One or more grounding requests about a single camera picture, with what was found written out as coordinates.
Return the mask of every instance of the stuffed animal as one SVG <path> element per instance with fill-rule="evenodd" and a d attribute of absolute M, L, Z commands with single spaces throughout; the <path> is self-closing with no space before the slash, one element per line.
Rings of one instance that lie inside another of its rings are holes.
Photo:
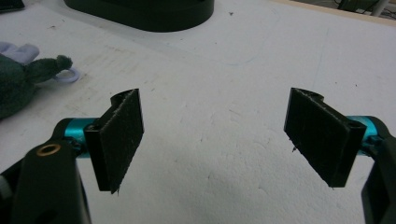
<path fill-rule="evenodd" d="M 22 64 L 0 54 L 0 119 L 24 108 L 34 96 L 36 83 L 54 78 L 71 66 L 72 61 L 63 55 Z"/>

